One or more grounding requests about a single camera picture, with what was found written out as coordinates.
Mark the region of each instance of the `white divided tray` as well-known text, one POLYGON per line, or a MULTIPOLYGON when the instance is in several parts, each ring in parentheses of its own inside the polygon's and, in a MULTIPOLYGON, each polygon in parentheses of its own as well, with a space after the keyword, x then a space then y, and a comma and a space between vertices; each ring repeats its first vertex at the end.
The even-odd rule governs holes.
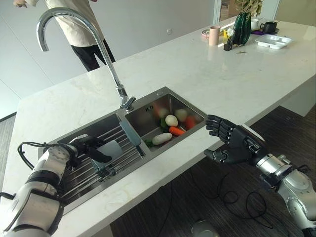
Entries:
POLYGON ((258 45, 262 47, 281 49, 291 43, 292 39, 274 35, 263 35, 258 37, 255 41, 258 42, 258 45))

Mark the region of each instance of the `stainless steel sink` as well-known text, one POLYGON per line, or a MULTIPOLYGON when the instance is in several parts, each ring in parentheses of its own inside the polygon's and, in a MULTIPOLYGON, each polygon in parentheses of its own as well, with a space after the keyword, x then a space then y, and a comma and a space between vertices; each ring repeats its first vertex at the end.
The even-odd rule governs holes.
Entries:
POLYGON ((133 107, 134 110, 131 112, 118 109, 51 142, 69 143, 75 137, 88 134, 102 138, 106 142, 116 140, 123 150, 123 155, 106 164, 106 175, 103 177, 96 173, 88 156, 79 157, 80 165, 75 170, 65 171, 58 190, 61 201, 65 205, 64 213, 71 211, 203 127, 206 117, 205 113, 167 87, 136 100, 133 107), (151 140, 154 136, 163 133, 159 117, 161 109, 168 110, 170 114, 174 114, 178 109, 184 109, 190 118, 190 125, 188 127, 187 122, 180 122, 180 128, 186 131, 183 135, 173 137, 160 146, 147 147, 145 140, 151 140), (120 126, 121 121, 128 121, 132 131, 141 138, 138 149, 130 142, 120 126))
POLYGON ((165 111, 168 111, 167 114, 174 115, 175 111, 180 109, 187 113, 185 121, 178 121, 179 128, 185 133, 181 136, 173 136, 169 142, 159 146, 150 146, 149 149, 152 155, 157 156, 203 127, 206 115, 188 101, 164 87, 136 101, 134 110, 125 117, 143 141, 151 141, 155 136, 166 132, 160 126, 161 112, 164 114, 165 111))

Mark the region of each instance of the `potted plant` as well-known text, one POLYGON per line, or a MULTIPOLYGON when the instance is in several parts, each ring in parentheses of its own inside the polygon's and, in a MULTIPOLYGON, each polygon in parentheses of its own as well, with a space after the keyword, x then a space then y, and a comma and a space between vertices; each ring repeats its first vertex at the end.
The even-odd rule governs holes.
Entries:
POLYGON ((235 0, 236 9, 240 12, 234 24, 234 44, 244 45, 251 33, 251 17, 261 13, 263 0, 235 0))

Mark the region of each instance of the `kitchen faucet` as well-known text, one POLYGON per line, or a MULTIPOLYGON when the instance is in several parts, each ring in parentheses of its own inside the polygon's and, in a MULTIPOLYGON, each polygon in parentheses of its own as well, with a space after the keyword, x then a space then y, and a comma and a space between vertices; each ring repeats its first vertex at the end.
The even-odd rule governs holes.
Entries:
POLYGON ((47 23, 55 17, 65 16, 65 15, 78 19, 90 30, 90 32, 92 33, 95 41, 97 42, 101 50, 102 56, 104 57, 104 60, 106 64, 108 65, 110 73, 116 84, 116 89, 120 97, 120 108, 125 109, 128 112, 132 111, 133 110, 132 103, 136 100, 136 98, 135 97, 131 97, 130 99, 128 98, 128 95, 124 89, 124 86, 120 83, 117 73, 110 60, 109 54, 103 44, 103 40, 101 39, 95 26, 91 22, 89 22, 88 19, 83 14, 66 7, 56 7, 44 12, 44 14, 39 18, 39 21, 37 24, 37 38, 38 38, 38 42, 39 42, 39 46, 41 50, 49 51, 48 46, 46 44, 46 40, 45 40, 45 30, 46 30, 47 23))

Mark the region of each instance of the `black pants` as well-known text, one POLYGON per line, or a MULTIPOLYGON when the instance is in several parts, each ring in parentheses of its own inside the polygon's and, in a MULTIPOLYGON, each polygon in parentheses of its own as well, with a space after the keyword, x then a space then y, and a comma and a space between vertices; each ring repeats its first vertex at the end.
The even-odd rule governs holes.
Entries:
MULTIPOLYGON (((113 62, 115 62, 114 56, 105 40, 103 40, 105 48, 107 49, 110 59, 113 62)), ((89 47, 76 47, 71 45, 71 48, 75 52, 75 54, 79 57, 81 62, 83 63, 84 67, 89 71, 92 71, 94 69, 99 68, 99 64, 95 58, 95 55, 98 56, 98 58, 106 65, 104 58, 102 57, 101 51, 99 49, 99 46, 92 45, 89 47)))

